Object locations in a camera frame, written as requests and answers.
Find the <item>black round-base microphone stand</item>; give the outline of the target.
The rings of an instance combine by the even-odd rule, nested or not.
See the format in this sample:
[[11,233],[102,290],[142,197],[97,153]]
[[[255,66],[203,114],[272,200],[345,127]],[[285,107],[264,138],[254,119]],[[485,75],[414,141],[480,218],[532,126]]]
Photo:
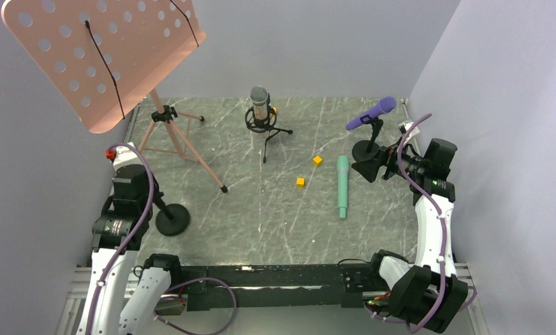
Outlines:
[[351,153],[355,162],[364,161],[367,152],[370,152],[373,147],[380,147],[376,143],[376,138],[378,137],[382,126],[384,125],[384,122],[381,119],[375,119],[372,120],[369,125],[372,127],[371,138],[369,140],[361,140],[356,142],[352,148]]

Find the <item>purple plastic microphone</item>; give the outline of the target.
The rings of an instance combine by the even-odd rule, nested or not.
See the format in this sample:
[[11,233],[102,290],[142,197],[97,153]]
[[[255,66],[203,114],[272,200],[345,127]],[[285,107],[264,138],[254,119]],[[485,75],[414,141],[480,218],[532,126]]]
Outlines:
[[364,113],[352,119],[346,126],[347,131],[352,131],[359,126],[369,124],[372,120],[378,119],[381,115],[385,115],[393,111],[397,106],[397,101],[391,96],[387,96],[379,100],[379,102],[366,110]]

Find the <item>glitter microphone with mesh head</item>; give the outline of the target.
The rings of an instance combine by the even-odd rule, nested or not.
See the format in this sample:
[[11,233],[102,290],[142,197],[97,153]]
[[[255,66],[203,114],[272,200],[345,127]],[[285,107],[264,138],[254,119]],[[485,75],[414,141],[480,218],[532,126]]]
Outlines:
[[252,107],[248,111],[247,121],[249,128],[254,132],[263,132],[268,127],[270,113],[268,112],[269,93],[262,86],[255,86],[251,89],[250,99]]

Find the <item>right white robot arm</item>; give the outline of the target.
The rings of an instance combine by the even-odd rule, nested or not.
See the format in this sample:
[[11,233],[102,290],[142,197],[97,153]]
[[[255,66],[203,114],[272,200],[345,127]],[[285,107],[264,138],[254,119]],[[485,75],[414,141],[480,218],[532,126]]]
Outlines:
[[451,246],[451,216],[455,186],[447,180],[457,147],[434,138],[424,156],[411,147],[379,146],[369,140],[354,144],[351,167],[366,180],[395,175],[410,184],[418,222],[416,258],[380,250],[371,260],[372,275],[388,286],[388,293],[366,299],[364,307],[374,317],[403,322],[414,330],[443,333],[468,295],[468,285],[458,278]]

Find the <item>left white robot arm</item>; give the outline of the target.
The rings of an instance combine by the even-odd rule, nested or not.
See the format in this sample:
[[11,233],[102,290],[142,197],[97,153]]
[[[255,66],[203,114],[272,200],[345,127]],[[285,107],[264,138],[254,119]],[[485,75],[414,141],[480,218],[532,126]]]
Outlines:
[[156,180],[139,164],[119,167],[113,194],[92,227],[92,272],[78,334],[138,334],[153,315],[161,295],[181,275],[176,255],[150,255],[129,299],[124,296],[153,208],[157,230],[168,237],[183,233],[191,215],[180,204],[166,204]]

